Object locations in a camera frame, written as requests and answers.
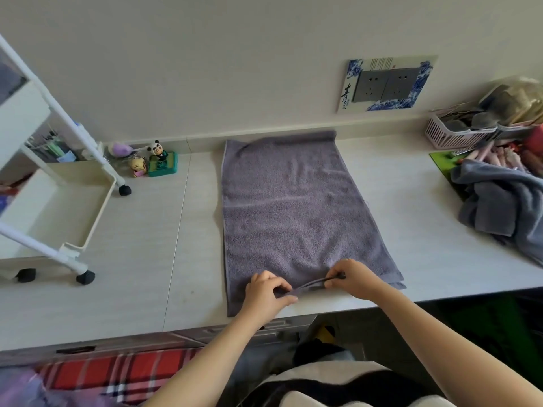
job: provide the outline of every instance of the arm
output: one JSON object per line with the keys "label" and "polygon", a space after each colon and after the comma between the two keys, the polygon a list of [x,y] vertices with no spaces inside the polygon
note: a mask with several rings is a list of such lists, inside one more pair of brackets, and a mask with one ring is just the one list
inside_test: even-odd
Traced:
{"label": "arm", "polygon": [[245,289],[242,309],[234,320],[147,400],[145,407],[214,406],[253,334],[297,301],[294,296],[275,298],[276,287],[292,290],[288,282],[269,271],[253,275]]}
{"label": "arm", "polygon": [[327,277],[346,279],[341,288],[377,304],[390,318],[445,395],[458,406],[541,406],[543,393],[501,361],[466,340],[355,260],[341,260]]}

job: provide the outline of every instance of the hand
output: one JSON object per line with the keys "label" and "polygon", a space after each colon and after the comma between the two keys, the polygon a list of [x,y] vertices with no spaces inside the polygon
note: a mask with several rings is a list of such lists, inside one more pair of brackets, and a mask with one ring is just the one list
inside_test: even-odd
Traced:
{"label": "hand", "polygon": [[350,295],[363,300],[375,300],[375,295],[388,284],[373,271],[356,260],[340,260],[330,269],[327,277],[345,273],[345,278],[335,278],[324,283],[324,287],[342,289]]}
{"label": "hand", "polygon": [[249,320],[258,329],[272,321],[283,308],[298,301],[295,296],[275,298],[273,290],[276,287],[292,291],[292,286],[287,280],[276,277],[269,271],[254,274],[251,282],[245,288],[245,300],[238,317]]}

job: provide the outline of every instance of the power outlet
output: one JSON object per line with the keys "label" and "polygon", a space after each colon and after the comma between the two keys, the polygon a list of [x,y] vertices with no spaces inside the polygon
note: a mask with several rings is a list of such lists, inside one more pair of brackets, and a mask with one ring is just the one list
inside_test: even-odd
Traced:
{"label": "power outlet", "polygon": [[389,70],[387,85],[381,96],[381,101],[401,100],[409,97],[415,85],[420,68],[398,68]]}
{"label": "power outlet", "polygon": [[377,101],[387,85],[390,71],[362,71],[358,76],[353,102]]}

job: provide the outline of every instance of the purple towel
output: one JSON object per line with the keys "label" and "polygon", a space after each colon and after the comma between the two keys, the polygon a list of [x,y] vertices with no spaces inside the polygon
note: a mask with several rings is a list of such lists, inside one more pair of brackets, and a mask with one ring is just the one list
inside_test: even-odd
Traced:
{"label": "purple towel", "polygon": [[353,258],[404,288],[335,137],[326,131],[227,141],[221,185],[228,316],[238,313],[245,286],[263,270],[296,289]]}

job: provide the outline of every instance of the blue and white decorative panel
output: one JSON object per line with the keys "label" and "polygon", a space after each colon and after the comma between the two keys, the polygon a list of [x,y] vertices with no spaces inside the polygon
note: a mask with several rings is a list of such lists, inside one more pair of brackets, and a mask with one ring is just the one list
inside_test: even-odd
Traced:
{"label": "blue and white decorative panel", "polygon": [[[416,57],[383,57],[380,59],[354,59],[349,60],[347,74],[343,83],[343,89],[339,97],[338,113],[410,109],[413,107],[430,75],[438,56]],[[352,98],[358,83],[358,76],[363,71],[393,70],[401,68],[419,68],[419,74],[408,98],[401,100],[353,102]]]}

